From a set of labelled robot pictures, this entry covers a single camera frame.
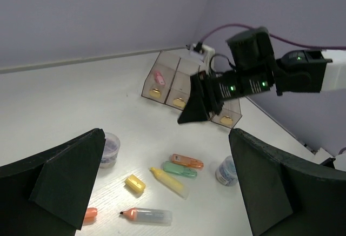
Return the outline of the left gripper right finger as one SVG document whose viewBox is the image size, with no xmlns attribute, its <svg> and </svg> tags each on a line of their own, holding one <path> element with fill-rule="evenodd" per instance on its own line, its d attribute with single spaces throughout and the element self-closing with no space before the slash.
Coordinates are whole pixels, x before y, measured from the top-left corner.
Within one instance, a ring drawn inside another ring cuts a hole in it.
<svg viewBox="0 0 346 236">
<path fill-rule="evenodd" d="M 345 235 L 345 172 L 273 147 L 242 129 L 231 155 L 253 235 Z"/>
</svg>

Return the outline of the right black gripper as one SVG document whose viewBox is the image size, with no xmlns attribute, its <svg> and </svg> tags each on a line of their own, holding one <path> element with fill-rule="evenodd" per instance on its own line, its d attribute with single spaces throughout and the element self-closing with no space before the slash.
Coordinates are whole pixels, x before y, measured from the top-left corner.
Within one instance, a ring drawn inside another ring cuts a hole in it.
<svg viewBox="0 0 346 236">
<path fill-rule="evenodd" d="M 235 71 L 190 76 L 190 97 L 177 122 L 179 124 L 207 122 L 209 112 L 221 112 L 224 102 L 239 98 L 240 82 Z"/>
</svg>

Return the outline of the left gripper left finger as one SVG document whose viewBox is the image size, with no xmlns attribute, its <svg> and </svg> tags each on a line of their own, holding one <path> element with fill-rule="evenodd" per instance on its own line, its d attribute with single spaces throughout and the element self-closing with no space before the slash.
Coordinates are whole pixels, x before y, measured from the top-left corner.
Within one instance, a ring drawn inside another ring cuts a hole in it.
<svg viewBox="0 0 346 236">
<path fill-rule="evenodd" d="M 1 166 L 1 235 L 75 235 L 105 145 L 102 129 Z"/>
</svg>

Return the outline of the clip jar silver lid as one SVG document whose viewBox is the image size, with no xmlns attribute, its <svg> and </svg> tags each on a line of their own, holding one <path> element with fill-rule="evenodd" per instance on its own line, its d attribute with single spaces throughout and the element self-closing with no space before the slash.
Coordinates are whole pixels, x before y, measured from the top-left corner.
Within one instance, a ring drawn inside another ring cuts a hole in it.
<svg viewBox="0 0 346 236">
<path fill-rule="evenodd" d="M 215 171 L 216 179 L 224 186 L 238 183 L 238 176 L 232 156 L 227 156 Z"/>
</svg>

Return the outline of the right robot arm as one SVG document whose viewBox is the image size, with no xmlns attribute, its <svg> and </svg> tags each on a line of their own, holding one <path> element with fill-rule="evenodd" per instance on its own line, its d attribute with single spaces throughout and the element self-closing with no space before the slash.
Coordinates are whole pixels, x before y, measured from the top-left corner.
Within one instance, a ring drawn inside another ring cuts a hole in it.
<svg viewBox="0 0 346 236">
<path fill-rule="evenodd" d="M 225 102 L 276 88 L 285 92 L 320 93 L 345 88 L 345 47 L 300 45 L 276 58 L 265 27 L 249 28 L 229 39 L 233 63 L 226 72 L 212 69 L 190 76 L 190 97 L 177 122 L 206 122 L 220 115 Z"/>
</svg>

